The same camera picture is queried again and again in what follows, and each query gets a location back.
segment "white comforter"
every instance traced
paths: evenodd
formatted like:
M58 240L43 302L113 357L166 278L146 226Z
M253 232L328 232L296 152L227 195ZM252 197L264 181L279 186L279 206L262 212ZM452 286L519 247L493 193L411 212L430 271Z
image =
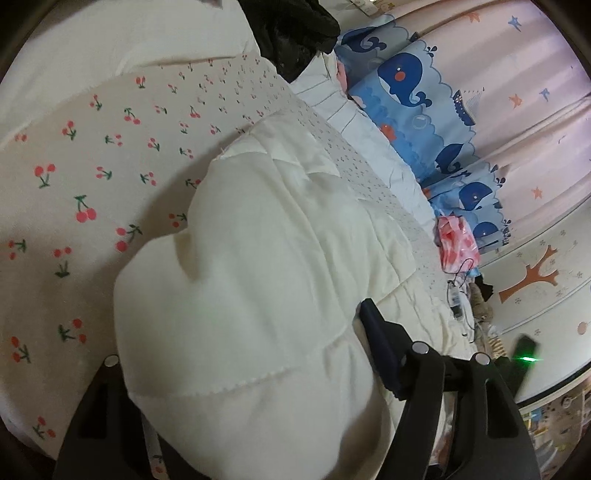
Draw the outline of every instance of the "white comforter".
M472 353L402 230L286 113L211 163L187 217L116 282L130 397L213 478L372 478L402 404L372 372L359 302L442 353Z

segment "cherry pattern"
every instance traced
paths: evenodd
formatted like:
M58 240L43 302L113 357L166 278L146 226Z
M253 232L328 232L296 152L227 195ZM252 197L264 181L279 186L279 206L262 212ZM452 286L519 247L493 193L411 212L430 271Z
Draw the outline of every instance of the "cherry pattern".
M197 189L197 187L199 186L200 183L201 183L201 180L200 179L195 179L195 180L187 179L187 180L185 180L185 186L186 187L193 187L194 189Z
M96 210L90 208L86 203L86 195L78 195L74 197L77 204L78 211L76 212L76 220L80 223L85 223L87 220L96 220Z
M66 127L61 129L61 134L64 137L70 137L70 140L72 140L72 141L74 141L74 138L76 137L76 133L77 133L77 131L74 128L74 122L72 120L68 120Z
M65 247L64 250L60 250L59 248L56 248L53 251L53 256L55 258L64 257L63 263L60 260L60 263L58 265L58 271L54 272L54 275L57 278L66 278L68 275L70 275L70 272L68 271L68 260L66 259L65 255L70 255L71 253L72 253L72 249L70 247Z
M112 170L105 170L103 167L97 167L96 171L98 172L96 174L96 178L98 179L105 179L105 180L110 180L113 178L113 171Z
M113 135L113 137L111 137L110 135L105 135L105 143L106 144L112 143L113 145L116 144L118 147L122 147L123 141L122 141L121 134L115 134L115 135Z
M115 232L117 233L117 235L125 237L125 239L119 240L115 244L115 249L121 253L127 250L127 247L130 245L131 242L134 241L136 235L144 234L142 230L139 228L139 226L134 225L133 223L129 224L129 229L119 227L115 230Z
M191 160L194 158L193 150L191 150L190 148L185 150L183 147L179 147L178 153L180 153L181 155L185 155L186 157L189 157Z
M12 359L16 363L20 363L22 360L26 361L28 364L31 363L31 356L29 355L29 349L24 343L18 339L18 337L13 336L10 339L10 343L13 348L16 350L12 353Z
M156 180L154 179L153 171L149 171L147 175L140 173L139 177L141 178L144 185L147 185L149 183L150 185L152 185L152 187L156 186Z
M39 417L37 417L37 425L33 426L33 431L37 434L37 436L41 440L46 439L46 437L45 437L46 434L49 438L54 439L56 437L56 433L52 429L43 430L46 426L47 426L47 422L46 422L45 418L39 416Z
M8 254L8 258L14 260L17 257L17 252L25 253L27 251L27 242L24 238L20 242L10 240L8 242L8 248L11 250Z
M160 151L160 144L158 142L156 142L156 139L154 137L150 138L150 141L148 142L148 148L153 148L156 151Z
M132 122L134 125L139 125L141 123L141 120L134 115L130 107L125 107L123 113L125 114L123 120L126 122Z
M175 228L178 228L181 222L187 222L187 215L184 213L169 213L168 218L173 221L172 226Z
M94 94L92 96L92 101L88 104L90 108L94 108L97 112L100 112L100 109L103 108L103 104L99 102L99 96Z
M55 172L56 166L53 163L50 163L46 168L38 165L35 167L34 173L35 176L41 181L39 185L40 189L44 189L45 187L49 187L49 174Z
M80 330L83 326L84 324L82 323L82 320L75 318L72 320L72 326L70 328L66 328L62 324L59 324L57 327L57 333L63 343L66 343L69 340L78 340L80 343L84 344L87 340L86 334L77 333L77 330Z
M189 112L189 116L191 118L201 118L201 115L197 113L197 111L193 108L193 105L189 105L191 107L191 111Z

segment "orange star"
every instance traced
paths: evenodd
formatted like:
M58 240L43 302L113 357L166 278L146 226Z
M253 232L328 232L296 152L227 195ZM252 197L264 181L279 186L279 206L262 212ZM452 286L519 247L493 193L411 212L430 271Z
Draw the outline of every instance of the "orange star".
M515 94L512 97L509 97L509 100L511 100L511 102L513 102L513 108L517 108L523 103L523 100L521 98L519 98L517 96L517 94Z
M480 23L480 15L478 12L470 12L467 16L470 19L470 23L474 23L474 20Z

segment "black fabric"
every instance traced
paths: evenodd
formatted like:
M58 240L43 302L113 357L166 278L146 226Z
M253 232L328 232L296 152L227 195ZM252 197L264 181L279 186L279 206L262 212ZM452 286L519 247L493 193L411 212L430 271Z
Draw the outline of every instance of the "black fabric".
M478 285L478 288L480 289L480 293L482 293L482 298L484 299L484 301L488 301L488 299L491 298L493 294L492 285L484 283L484 278L482 278L482 275L478 275L477 277L475 277L474 282L476 283L476 285Z
M261 55L293 82L318 51L330 53L339 23L318 0L238 0Z

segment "star print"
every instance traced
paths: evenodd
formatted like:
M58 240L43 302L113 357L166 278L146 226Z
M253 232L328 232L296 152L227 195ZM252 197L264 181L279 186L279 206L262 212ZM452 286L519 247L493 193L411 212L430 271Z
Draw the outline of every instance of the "star print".
M468 18L470 19L470 23L473 23L474 20L476 20L478 23L480 23L480 15L478 14L478 12L469 13Z
M515 27L518 31L521 31L519 27L523 27L523 25L521 25L517 20L517 17L514 17L513 15L511 16L511 20L509 20L507 23Z
M513 102L513 108L517 108L523 103L523 100L521 98L519 98L519 96L517 94L515 94L512 97L509 97L509 100L511 100L511 102Z

